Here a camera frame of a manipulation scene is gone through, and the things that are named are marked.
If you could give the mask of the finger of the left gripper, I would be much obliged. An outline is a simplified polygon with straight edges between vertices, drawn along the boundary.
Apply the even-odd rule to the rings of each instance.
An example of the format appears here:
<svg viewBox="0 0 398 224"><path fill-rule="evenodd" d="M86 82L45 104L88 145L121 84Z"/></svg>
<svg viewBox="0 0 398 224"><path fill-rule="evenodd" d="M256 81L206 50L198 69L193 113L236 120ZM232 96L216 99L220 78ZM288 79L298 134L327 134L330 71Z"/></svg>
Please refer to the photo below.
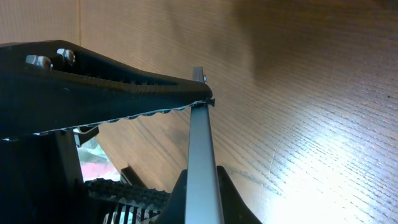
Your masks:
<svg viewBox="0 0 398 224"><path fill-rule="evenodd" d="M214 104L204 83L128 66L64 40L1 45L1 138Z"/></svg>

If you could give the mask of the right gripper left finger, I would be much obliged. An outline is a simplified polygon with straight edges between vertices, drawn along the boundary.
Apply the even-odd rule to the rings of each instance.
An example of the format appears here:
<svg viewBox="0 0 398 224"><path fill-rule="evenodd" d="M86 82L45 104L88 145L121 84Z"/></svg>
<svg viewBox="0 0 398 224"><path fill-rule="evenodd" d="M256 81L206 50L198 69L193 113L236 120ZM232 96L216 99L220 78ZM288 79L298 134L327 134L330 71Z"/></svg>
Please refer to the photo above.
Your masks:
<svg viewBox="0 0 398 224"><path fill-rule="evenodd" d="M163 210L170 198L170 194L165 191L106 179L86 181L85 187L92 198L149 210Z"/></svg>

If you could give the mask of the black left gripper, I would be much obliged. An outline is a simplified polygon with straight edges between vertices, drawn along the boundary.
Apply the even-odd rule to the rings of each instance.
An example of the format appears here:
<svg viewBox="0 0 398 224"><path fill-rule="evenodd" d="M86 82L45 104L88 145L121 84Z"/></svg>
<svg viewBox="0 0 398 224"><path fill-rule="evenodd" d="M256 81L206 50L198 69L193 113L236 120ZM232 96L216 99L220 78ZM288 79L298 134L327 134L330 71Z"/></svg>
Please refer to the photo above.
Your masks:
<svg viewBox="0 0 398 224"><path fill-rule="evenodd" d="M72 131L1 141L1 223L110 223L118 213L89 196Z"/></svg>

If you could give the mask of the Galaxy S25 smartphone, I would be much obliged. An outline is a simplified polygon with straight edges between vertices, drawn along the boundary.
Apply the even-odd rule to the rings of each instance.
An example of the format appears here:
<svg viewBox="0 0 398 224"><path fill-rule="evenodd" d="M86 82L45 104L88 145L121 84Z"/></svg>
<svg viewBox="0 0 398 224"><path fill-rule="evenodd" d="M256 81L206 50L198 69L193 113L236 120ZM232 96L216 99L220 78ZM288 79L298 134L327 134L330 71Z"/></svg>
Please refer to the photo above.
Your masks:
<svg viewBox="0 0 398 224"><path fill-rule="evenodd" d="M191 108L185 223L224 223L209 110Z"/></svg>

